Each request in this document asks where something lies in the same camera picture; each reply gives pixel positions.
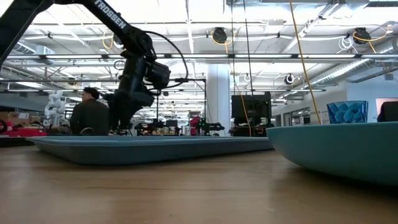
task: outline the pillar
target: pillar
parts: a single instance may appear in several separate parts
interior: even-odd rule
[[[206,78],[206,120],[221,123],[225,131],[210,131],[220,136],[229,136],[231,127],[231,93],[229,91],[229,65],[208,65]]]

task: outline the dark jacket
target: dark jacket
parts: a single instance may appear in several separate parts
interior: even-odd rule
[[[92,128],[94,135],[107,136],[110,130],[108,107],[95,99],[79,103],[73,109],[70,128],[73,134],[79,134],[84,128]]]

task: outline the person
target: person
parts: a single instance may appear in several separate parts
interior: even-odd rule
[[[90,130],[90,134],[96,136],[109,134],[109,108],[97,101],[99,97],[100,94],[95,88],[86,87],[83,90],[83,101],[75,106],[70,118],[73,134],[82,134],[86,130]]]

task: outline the robotic arm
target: robotic arm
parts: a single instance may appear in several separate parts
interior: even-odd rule
[[[130,26],[105,0],[14,0],[0,17],[0,65],[7,58],[36,15],[52,4],[82,4],[102,21],[124,45],[122,56],[126,58],[119,88],[113,95],[105,96],[111,113],[112,129],[126,129],[129,120],[143,106],[151,106],[154,94],[144,80],[155,90],[169,84],[168,66],[157,63],[152,39],[136,27]]]

